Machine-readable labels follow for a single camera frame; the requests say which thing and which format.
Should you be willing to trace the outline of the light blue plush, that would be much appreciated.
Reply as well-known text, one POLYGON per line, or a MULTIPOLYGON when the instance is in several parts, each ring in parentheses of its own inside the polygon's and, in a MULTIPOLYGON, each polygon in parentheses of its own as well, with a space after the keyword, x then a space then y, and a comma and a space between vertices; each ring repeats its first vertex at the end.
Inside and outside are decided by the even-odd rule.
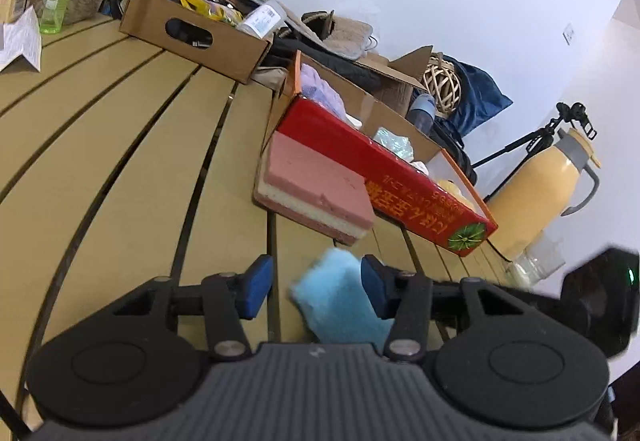
POLYGON ((394 323, 375 314, 360 259, 345 249, 326 250, 291 286, 290 297, 320 343, 370 343, 382 351, 394 323))

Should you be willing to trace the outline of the yellow plush toy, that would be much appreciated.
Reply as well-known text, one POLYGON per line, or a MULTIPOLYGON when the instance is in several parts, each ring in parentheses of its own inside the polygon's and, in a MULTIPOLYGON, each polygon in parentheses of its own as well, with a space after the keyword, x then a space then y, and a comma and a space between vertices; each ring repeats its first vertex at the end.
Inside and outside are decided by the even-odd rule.
POLYGON ((439 179, 436 184, 449 195, 451 195, 454 199, 460 202, 466 208, 469 208, 471 211, 476 211, 475 202, 472 201, 471 198, 465 195, 463 190, 457 186, 456 183, 452 180, 439 179))

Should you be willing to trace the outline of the small white ball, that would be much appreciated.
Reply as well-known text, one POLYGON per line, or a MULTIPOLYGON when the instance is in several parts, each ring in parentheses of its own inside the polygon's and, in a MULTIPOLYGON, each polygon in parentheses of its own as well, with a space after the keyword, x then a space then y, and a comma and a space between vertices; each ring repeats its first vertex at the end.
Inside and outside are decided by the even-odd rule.
POLYGON ((428 171, 426 164, 424 164, 424 162, 422 161, 418 161, 418 160, 413 161, 411 163, 411 166, 425 175, 430 175, 430 172, 428 171))

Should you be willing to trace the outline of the iridescent white soft bag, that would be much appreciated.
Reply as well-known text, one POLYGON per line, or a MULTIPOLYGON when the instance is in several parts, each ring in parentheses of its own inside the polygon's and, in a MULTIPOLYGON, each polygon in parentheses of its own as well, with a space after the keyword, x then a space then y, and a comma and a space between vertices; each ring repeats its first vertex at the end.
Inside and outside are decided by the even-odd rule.
POLYGON ((379 127, 373 140, 408 164, 413 161, 414 150, 406 136, 397 135, 384 127, 379 127))

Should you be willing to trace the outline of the lilac fuzzy headband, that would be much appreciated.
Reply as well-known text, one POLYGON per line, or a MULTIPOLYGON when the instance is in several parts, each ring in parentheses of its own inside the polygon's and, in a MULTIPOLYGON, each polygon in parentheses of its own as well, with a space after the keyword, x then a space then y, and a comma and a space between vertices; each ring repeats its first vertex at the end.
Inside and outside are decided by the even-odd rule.
POLYGON ((341 95, 307 64, 300 65, 300 86, 304 97, 319 104, 339 120, 350 123, 341 95))

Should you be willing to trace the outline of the glass cup with candle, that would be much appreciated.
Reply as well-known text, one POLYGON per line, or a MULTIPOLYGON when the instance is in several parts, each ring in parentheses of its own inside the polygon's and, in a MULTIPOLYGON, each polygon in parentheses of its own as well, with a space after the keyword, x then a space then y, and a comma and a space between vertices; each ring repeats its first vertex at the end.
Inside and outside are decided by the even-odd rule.
POLYGON ((562 242, 555 242, 540 232, 525 249, 506 267, 512 281, 518 287, 530 288, 564 267, 562 242))

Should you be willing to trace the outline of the red cardboard box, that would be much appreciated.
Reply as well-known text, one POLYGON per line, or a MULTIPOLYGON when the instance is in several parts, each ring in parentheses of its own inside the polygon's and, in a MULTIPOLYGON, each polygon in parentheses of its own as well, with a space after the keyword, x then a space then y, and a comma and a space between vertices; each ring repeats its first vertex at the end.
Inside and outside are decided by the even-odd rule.
POLYGON ((494 216, 446 149, 398 112, 302 52, 296 52, 288 66, 288 78, 273 102, 265 138, 276 131, 363 176, 375 210, 460 257, 498 229, 494 216), (303 96, 301 64, 313 67, 341 95, 347 114, 361 122, 360 128, 303 96), (376 143, 373 137, 379 127, 406 136, 414 158, 426 164, 430 175, 376 143), (436 184, 439 179, 454 181, 475 202, 476 211, 442 190, 436 184))

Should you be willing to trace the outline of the yellow thermos jug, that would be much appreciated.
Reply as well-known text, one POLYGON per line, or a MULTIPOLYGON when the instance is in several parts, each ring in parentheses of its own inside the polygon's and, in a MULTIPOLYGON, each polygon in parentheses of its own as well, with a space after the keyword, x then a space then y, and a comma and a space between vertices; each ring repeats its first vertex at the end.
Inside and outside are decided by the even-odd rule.
POLYGON ((514 260, 559 216, 570 216, 587 206, 600 187, 596 170, 601 167, 585 135, 559 131, 559 141, 527 159, 518 172, 488 201, 498 229, 489 244, 508 261, 514 260), (580 176, 592 180, 587 197, 570 205, 580 176))

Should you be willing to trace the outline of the pink layered sponge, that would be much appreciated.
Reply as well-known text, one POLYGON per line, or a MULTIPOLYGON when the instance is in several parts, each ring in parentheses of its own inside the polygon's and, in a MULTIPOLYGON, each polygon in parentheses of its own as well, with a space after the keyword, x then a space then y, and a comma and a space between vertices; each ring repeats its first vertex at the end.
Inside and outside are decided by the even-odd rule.
POLYGON ((360 174, 280 132, 260 158, 254 201, 347 246, 366 236, 375 219, 360 174))

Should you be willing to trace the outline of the black carry case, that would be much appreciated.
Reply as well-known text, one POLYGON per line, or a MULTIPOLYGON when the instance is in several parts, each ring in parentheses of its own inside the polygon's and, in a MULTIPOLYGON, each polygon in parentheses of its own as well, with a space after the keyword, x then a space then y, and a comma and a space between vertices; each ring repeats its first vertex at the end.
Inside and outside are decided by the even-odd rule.
POLYGON ((446 149, 449 156, 458 165, 472 185, 477 182, 477 174, 472 167, 471 159, 466 155, 460 143, 446 130, 446 128, 438 121, 432 123, 428 137, 438 144, 441 148, 446 149))

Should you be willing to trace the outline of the blue water bottle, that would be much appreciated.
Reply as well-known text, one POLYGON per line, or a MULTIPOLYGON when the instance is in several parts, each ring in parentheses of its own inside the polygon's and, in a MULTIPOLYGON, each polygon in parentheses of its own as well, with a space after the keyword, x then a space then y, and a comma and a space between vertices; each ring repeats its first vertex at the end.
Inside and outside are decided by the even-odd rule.
POLYGON ((436 103, 434 96, 428 92, 414 89, 411 94, 406 119, 416 129, 429 136, 435 119, 436 103))

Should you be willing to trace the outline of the dark blue cushion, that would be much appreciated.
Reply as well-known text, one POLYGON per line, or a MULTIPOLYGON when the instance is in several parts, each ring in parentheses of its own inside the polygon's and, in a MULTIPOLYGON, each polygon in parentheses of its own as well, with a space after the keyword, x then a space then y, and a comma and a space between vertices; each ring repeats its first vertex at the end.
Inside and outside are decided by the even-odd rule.
POLYGON ((444 55, 444 59, 454 65, 460 81, 461 98, 456 110, 440 122, 461 141, 481 124, 510 107, 513 101, 501 92, 488 72, 459 62, 452 56, 444 55))

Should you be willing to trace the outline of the wicker rattan ball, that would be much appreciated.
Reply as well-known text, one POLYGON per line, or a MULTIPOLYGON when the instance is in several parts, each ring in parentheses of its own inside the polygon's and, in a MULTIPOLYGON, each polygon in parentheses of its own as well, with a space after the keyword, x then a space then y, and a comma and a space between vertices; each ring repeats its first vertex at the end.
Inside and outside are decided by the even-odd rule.
POLYGON ((439 115, 449 117, 457 110, 462 99, 461 83, 454 64, 442 52, 430 56, 422 82, 434 97, 439 115))

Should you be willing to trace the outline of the small brown cardboard tray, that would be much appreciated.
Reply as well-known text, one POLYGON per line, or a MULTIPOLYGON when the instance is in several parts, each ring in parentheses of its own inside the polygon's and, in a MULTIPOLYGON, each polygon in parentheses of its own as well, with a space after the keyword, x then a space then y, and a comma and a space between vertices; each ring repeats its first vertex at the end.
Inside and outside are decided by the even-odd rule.
POLYGON ((120 31, 247 84, 270 40, 207 18, 174 0, 129 0, 120 31))

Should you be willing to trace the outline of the beige fleece slipper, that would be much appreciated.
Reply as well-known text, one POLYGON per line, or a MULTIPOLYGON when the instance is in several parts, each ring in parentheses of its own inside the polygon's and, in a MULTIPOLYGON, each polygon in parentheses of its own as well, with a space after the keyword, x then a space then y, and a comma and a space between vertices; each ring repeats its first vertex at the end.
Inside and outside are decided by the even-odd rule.
POLYGON ((276 0, 234 0, 242 15, 236 28, 258 39, 296 41, 344 60, 359 60, 372 48, 373 28, 334 11, 296 15, 276 0))

